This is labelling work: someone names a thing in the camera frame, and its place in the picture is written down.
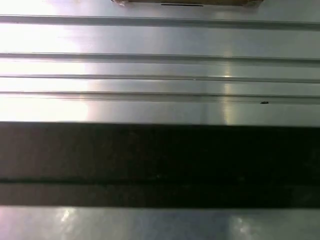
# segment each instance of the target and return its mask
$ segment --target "shiny metal surface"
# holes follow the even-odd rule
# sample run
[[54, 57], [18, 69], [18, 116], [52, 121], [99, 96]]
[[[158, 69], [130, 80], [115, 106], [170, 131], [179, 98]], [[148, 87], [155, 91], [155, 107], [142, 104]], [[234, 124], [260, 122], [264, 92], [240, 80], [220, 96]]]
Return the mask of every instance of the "shiny metal surface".
[[320, 49], [313, 47], [320, 42], [320, 31], [2, 23], [0, 32], [3, 34], [0, 52], [3, 53], [162, 54], [296, 59], [316, 59], [320, 56]]
[[320, 22], [319, 7], [318, 0], [268, 0], [255, 10], [221, 6], [172, 7], [153, 3], [121, 7], [108, 0], [11, 0], [0, 2], [0, 14]]
[[320, 67], [238, 64], [165, 64], [0, 61], [1, 77], [251, 80], [251, 82], [318, 83]]
[[317, 97], [320, 83], [170, 79], [0, 78], [3, 92]]
[[319, 126], [318, 104], [0, 98], [0, 121]]
[[0, 121], [318, 127], [318, 7], [0, 2]]
[[314, 209], [153, 210], [1, 206], [0, 213], [1, 239], [317, 240], [320, 236], [320, 213]]

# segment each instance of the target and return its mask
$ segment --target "metal groove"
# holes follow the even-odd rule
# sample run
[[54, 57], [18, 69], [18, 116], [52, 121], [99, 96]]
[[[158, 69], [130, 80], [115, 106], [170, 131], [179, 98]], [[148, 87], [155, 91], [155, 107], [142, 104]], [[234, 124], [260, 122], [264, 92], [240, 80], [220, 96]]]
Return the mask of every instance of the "metal groove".
[[0, 78], [2, 93], [129, 93], [318, 97], [320, 83], [165, 79]]
[[318, 84], [319, 79], [304, 79], [304, 78], [255, 78], [255, 77], [226, 77], [226, 76], [201, 76], [201, 75], [110, 75], [110, 74], [0, 74], [0, 78], [16, 78], [26, 79], [26, 81], [32, 82], [32, 80], [38, 79], [63, 79], [65, 81], [78, 79], [80, 81], [95, 81], [95, 80], [132, 80], [132, 81], [214, 81], [214, 82], [225, 82], [228, 81], [230, 84], [236, 82], [247, 82], [247, 83], [286, 83], [286, 84]]
[[219, 80], [250, 82], [319, 83], [319, 67], [282, 67], [251, 65], [153, 64], [4, 61], [1, 77], [45, 79], [135, 79], [139, 80]]
[[80, 102], [150, 102], [150, 103], [219, 103], [219, 104], [262, 104], [269, 105], [320, 105], [320, 99], [313, 96], [275, 95], [205, 95], [182, 93], [130, 93], [130, 92], [1, 92], [0, 99], [48, 99]]
[[172, 63], [172, 64], [232, 64], [253, 66], [320, 67], [319, 58], [241, 57], [167, 54], [108, 54], [108, 53], [53, 53], [53, 52], [0, 52], [1, 61], [43, 60], [57, 62], [99, 63]]
[[318, 22], [207, 20], [147, 17], [92, 17], [46, 15], [0, 15], [1, 23], [36, 25], [192, 27], [263, 30], [320, 31]]

